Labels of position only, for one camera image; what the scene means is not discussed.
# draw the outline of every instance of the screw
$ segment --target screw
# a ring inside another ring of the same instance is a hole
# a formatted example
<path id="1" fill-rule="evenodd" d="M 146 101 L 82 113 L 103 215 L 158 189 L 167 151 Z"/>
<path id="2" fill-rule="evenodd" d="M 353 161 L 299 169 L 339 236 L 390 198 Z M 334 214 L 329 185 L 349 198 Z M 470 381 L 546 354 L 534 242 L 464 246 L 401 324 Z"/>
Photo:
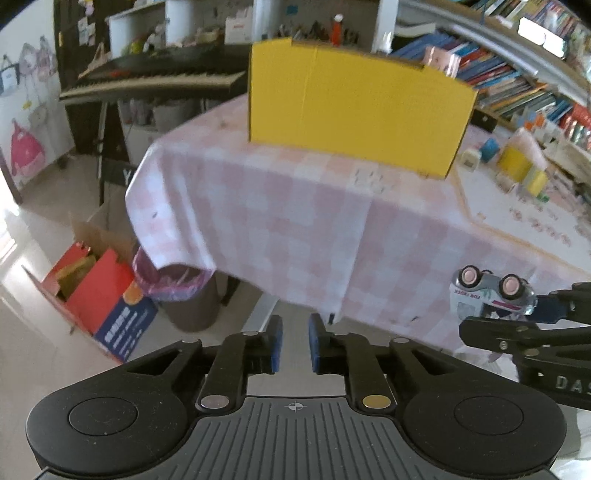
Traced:
<path id="1" fill-rule="evenodd" d="M 229 405 L 230 399 L 224 395 L 208 395 L 201 399 L 201 406 L 209 410 L 218 410 Z"/>
<path id="2" fill-rule="evenodd" d="M 383 408 L 388 408 L 392 402 L 384 395 L 368 395 L 363 399 L 363 404 L 366 408 L 371 408 L 372 410 L 382 410 Z"/>

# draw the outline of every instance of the brass screw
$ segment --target brass screw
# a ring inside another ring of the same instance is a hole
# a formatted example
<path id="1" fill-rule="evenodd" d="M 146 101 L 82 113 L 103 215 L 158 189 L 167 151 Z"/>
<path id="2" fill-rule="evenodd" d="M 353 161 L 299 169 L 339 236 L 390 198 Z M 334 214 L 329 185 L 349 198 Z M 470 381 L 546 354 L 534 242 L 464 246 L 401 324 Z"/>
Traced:
<path id="1" fill-rule="evenodd" d="M 382 410 L 383 408 L 388 408 L 392 402 L 384 395 L 368 395 L 363 399 L 363 404 L 365 407 L 373 410 Z"/>

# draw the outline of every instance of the yellow cardboard box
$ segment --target yellow cardboard box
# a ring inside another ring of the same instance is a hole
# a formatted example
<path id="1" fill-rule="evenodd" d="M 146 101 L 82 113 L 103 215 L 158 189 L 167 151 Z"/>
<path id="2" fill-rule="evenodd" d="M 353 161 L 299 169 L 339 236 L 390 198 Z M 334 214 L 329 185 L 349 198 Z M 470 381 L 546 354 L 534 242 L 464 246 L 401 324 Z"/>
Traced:
<path id="1" fill-rule="evenodd" d="M 445 177 L 476 91 L 438 70 L 289 38 L 252 46 L 250 140 Z"/>

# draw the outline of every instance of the red cardboard box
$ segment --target red cardboard box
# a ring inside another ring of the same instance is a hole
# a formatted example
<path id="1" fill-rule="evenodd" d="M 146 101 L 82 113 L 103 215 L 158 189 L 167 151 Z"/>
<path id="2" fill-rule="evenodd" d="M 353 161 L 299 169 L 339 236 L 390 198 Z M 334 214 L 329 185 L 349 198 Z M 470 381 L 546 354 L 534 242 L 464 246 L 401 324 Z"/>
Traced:
<path id="1" fill-rule="evenodd" d="M 93 226 L 72 222 L 74 243 L 43 281 L 27 269 L 41 294 L 70 323 L 93 336 L 103 348 L 126 361 L 156 316 L 152 300 L 144 297 L 131 268 L 135 241 Z M 56 297 L 56 272 L 83 258 L 89 251 L 98 257 L 67 301 Z"/>

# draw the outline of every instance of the robotic arm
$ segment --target robotic arm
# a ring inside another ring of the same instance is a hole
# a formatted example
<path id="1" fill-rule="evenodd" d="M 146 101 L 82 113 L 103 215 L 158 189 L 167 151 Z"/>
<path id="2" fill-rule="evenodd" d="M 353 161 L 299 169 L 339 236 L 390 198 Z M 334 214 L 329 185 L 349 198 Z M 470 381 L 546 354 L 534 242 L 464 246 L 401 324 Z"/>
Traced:
<path id="1" fill-rule="evenodd" d="M 27 438 L 38 480 L 556 480 L 566 434 L 543 393 L 411 339 L 309 328 L 346 395 L 246 395 L 277 371 L 281 319 L 218 347 L 178 342 L 52 393 Z"/>
<path id="2" fill-rule="evenodd" d="M 541 330 L 535 323 L 557 317 L 591 324 L 591 283 L 538 297 L 528 321 L 468 317 L 460 337 L 468 346 L 511 354 L 520 383 L 558 403 L 591 410 L 591 327 Z"/>

